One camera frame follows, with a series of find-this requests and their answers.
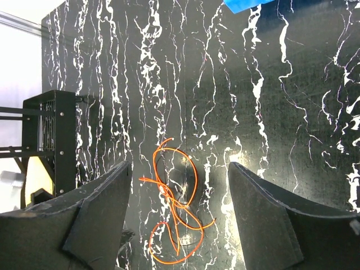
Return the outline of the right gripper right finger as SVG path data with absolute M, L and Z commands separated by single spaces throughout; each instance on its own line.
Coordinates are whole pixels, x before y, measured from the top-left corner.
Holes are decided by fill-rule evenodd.
M 228 182 L 246 269 L 359 269 L 359 214 L 322 205 L 239 163 Z

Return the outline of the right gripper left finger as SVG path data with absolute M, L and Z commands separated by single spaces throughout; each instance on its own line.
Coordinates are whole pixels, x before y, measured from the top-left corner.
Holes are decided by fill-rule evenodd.
M 132 182 L 127 161 L 59 197 L 1 214 L 1 269 L 115 269 Z

